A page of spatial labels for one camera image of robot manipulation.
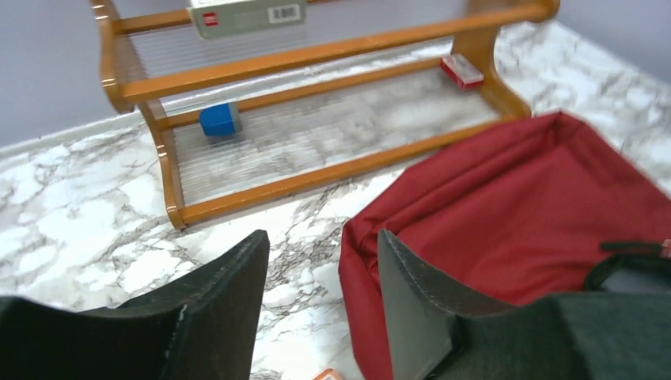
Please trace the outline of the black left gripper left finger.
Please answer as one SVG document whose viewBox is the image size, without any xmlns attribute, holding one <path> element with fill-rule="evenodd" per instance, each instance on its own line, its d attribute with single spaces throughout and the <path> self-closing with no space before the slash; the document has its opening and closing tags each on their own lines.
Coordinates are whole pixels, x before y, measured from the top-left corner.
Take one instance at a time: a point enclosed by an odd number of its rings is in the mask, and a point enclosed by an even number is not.
<svg viewBox="0 0 671 380">
<path fill-rule="evenodd" d="M 247 379 L 270 243 L 256 230 L 220 257 L 115 308 L 1 299 L 4 379 Z"/>
</svg>

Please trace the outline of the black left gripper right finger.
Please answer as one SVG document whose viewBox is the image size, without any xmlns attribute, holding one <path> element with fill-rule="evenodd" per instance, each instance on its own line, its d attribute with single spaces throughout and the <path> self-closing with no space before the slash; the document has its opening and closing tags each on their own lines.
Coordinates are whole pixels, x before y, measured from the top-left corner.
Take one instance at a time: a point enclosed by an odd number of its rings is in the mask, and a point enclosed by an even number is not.
<svg viewBox="0 0 671 380">
<path fill-rule="evenodd" d="M 526 306 L 465 286 L 378 235 L 378 269 L 396 379 L 667 379 L 670 261 L 616 254 L 586 291 Z"/>
</svg>

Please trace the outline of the red backpack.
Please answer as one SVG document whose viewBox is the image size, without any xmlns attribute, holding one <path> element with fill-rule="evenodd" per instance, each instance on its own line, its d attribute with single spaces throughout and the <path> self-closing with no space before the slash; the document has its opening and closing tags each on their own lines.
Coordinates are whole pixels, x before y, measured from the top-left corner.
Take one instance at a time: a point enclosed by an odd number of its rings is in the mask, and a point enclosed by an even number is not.
<svg viewBox="0 0 671 380">
<path fill-rule="evenodd" d="M 579 291 L 605 241 L 660 242 L 670 201 L 585 121 L 562 112 L 501 123 L 406 169 L 345 223 L 339 277 L 356 363 L 392 364 L 377 236 L 492 298 L 523 305 Z"/>
</svg>

